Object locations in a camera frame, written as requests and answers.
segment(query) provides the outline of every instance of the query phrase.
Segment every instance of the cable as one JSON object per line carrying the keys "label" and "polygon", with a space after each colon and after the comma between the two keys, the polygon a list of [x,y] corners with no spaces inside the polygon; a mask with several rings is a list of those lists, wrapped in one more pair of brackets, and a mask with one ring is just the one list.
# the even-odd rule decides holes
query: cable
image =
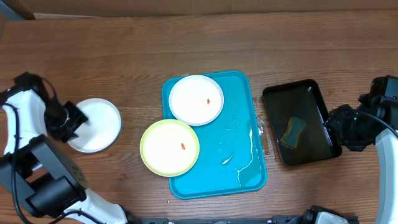
{"label": "cable", "polygon": [[56,101],[58,101],[58,96],[57,96],[57,92],[55,91],[54,86],[50,83],[50,81],[48,81],[46,78],[41,77],[43,81],[45,81],[47,84],[49,84],[51,86],[52,89],[52,93],[54,94],[54,99]]}
{"label": "cable", "polygon": [[[14,114],[15,114],[15,119],[16,119],[16,134],[15,134],[15,147],[14,147],[14,155],[12,157],[12,161],[11,161],[11,194],[12,194],[12,201],[14,202],[14,207],[15,210],[19,216],[19,218],[25,223],[25,224],[33,224],[31,223],[26,216],[22,213],[22,210],[19,206],[19,202],[18,202],[18,194],[17,194],[17,184],[16,184],[16,161],[17,161],[17,152],[19,149],[19,115],[18,115],[18,109],[14,106],[11,105],[9,103],[5,103],[3,104],[4,106],[8,106],[10,107]],[[68,215],[71,214],[78,214],[78,215],[83,215],[84,217],[88,218],[89,220],[91,220],[92,222],[94,222],[95,224],[103,224],[99,221],[97,221],[95,218],[93,218],[91,215],[81,211],[81,210],[74,210],[74,211],[70,211],[67,213],[62,214],[61,216],[59,216],[58,218],[56,218],[54,221],[50,222],[49,224],[55,224],[58,223],[59,221],[63,220],[65,217],[67,217]]]}
{"label": "cable", "polygon": [[16,133],[15,133],[15,147],[14,147],[14,156],[12,157],[11,161],[11,194],[12,194],[12,201],[14,202],[14,207],[15,210],[17,211],[17,214],[19,218],[26,224],[33,224],[28,219],[25,217],[25,215],[22,213],[21,208],[19,206],[18,202],[18,195],[17,195],[17,186],[16,186],[16,162],[17,162],[17,151],[19,149],[19,115],[18,115],[18,109],[9,103],[5,103],[4,106],[10,107],[14,114],[15,114],[15,124],[16,124]]}
{"label": "cable", "polygon": [[71,214],[78,214],[78,215],[83,215],[84,217],[88,218],[89,220],[91,220],[92,222],[94,222],[95,224],[103,224],[100,223],[99,221],[97,221],[95,218],[93,218],[91,215],[82,212],[81,210],[75,210],[75,211],[70,211],[67,213],[62,214],[60,217],[56,218],[54,221],[50,222],[49,224],[55,224],[58,223],[59,221],[63,220],[65,217],[67,217],[68,215]]}
{"label": "cable", "polygon": [[390,130],[397,138],[398,138],[398,133],[397,131],[392,128],[391,126],[389,126],[386,122],[384,122],[382,119],[374,116],[373,114],[369,114],[367,112],[361,111],[361,110],[355,110],[355,112],[357,112],[360,115],[364,115],[367,116],[368,118],[371,118],[377,122],[379,122],[380,124],[382,124],[385,128],[387,128],[388,130]]}

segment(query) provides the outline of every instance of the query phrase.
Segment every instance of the wooden table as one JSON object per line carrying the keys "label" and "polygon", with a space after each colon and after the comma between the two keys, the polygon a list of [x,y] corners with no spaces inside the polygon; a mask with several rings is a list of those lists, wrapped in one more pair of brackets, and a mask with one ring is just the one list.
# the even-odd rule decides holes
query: wooden table
{"label": "wooden table", "polygon": [[[98,154],[58,144],[90,187],[138,217],[258,218],[301,214],[313,204],[374,223],[379,162],[374,146],[300,167],[282,165],[266,119],[262,90],[316,80],[327,108],[358,106],[371,80],[398,74],[398,11],[270,13],[8,22],[0,44],[0,90],[24,71],[48,78],[62,101],[112,101],[123,117],[116,143]],[[268,181],[257,192],[180,200],[168,178],[139,155],[146,128],[162,119],[160,89],[184,74],[240,70],[250,79],[265,128]],[[7,139],[0,115],[0,143]],[[50,219],[33,219],[47,223]],[[20,223],[0,189],[0,220]]]}

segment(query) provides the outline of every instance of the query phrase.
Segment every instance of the black tray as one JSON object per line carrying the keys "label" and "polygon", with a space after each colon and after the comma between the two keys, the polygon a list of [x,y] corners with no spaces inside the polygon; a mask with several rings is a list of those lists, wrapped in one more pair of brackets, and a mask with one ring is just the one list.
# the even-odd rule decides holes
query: black tray
{"label": "black tray", "polygon": [[[323,125],[329,115],[316,81],[302,80],[270,86],[264,89],[262,96],[285,165],[297,166],[341,155],[341,147]],[[293,116],[307,123],[296,149],[279,142]]]}

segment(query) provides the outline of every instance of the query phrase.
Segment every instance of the yellow rim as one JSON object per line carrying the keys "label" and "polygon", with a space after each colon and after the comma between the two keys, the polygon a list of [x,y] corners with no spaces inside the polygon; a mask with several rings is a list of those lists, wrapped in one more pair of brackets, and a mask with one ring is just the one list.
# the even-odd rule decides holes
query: yellow rim
{"label": "yellow rim", "polygon": [[[159,126],[164,125],[164,124],[177,124],[177,125],[180,125],[184,129],[186,129],[192,135],[192,137],[194,138],[195,146],[196,146],[196,149],[197,149],[196,153],[195,153],[195,157],[192,160],[192,163],[187,168],[185,168],[184,170],[181,170],[180,172],[175,172],[175,173],[169,174],[169,173],[162,172],[160,170],[156,170],[156,169],[154,169],[151,166],[151,164],[148,162],[148,160],[143,156],[144,144],[147,141],[148,135],[155,128],[158,128]],[[144,161],[145,166],[147,166],[148,169],[150,169],[155,174],[161,175],[161,176],[164,176],[164,177],[175,177],[175,176],[181,175],[181,174],[185,173],[186,171],[190,170],[193,167],[193,165],[196,163],[196,161],[198,160],[199,151],[200,151],[199,139],[198,139],[197,134],[194,132],[194,130],[189,125],[185,124],[182,121],[176,120],[176,119],[164,119],[164,120],[158,121],[158,122],[152,124],[151,126],[149,126],[149,128],[146,129],[146,131],[142,135],[140,146],[139,146],[139,152],[140,152],[140,155],[141,155],[141,159],[142,159],[142,161]]]}

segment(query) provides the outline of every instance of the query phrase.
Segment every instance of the water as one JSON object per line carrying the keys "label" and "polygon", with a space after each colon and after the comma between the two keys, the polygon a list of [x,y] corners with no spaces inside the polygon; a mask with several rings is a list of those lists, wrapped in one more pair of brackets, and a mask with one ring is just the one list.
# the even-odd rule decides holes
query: water
{"label": "water", "polygon": [[225,130],[227,130],[227,131],[239,131],[238,128],[229,128],[229,127],[227,127],[227,126],[225,126],[225,125],[223,125],[223,127],[224,127]]}
{"label": "water", "polygon": [[245,167],[243,167],[243,168],[240,169],[240,170],[238,170],[238,169],[235,167],[236,172],[238,172],[238,182],[239,182],[239,186],[240,186],[240,187],[242,187],[242,185],[241,185],[241,179],[239,178],[239,176],[241,175],[242,170],[248,168],[248,167],[250,166],[250,164],[253,162],[253,141],[252,141],[252,130],[251,130],[251,127],[250,127],[249,138],[250,138],[250,153],[251,153],[251,160],[250,160],[250,162],[249,162],[248,165],[246,165]]}
{"label": "water", "polygon": [[234,156],[234,151],[232,151],[232,154],[231,154],[227,159],[225,159],[225,160],[221,163],[221,165],[227,164],[227,163],[232,159],[233,156]]}
{"label": "water", "polygon": [[271,140],[271,134],[270,134],[270,131],[269,131],[269,127],[266,126],[267,123],[264,121],[264,119],[258,117],[257,118],[257,124],[259,126],[259,134],[262,135],[264,132],[266,134],[268,154],[266,154],[266,152],[264,150],[263,150],[263,153],[269,159],[275,160],[274,147],[272,145],[272,140]]}

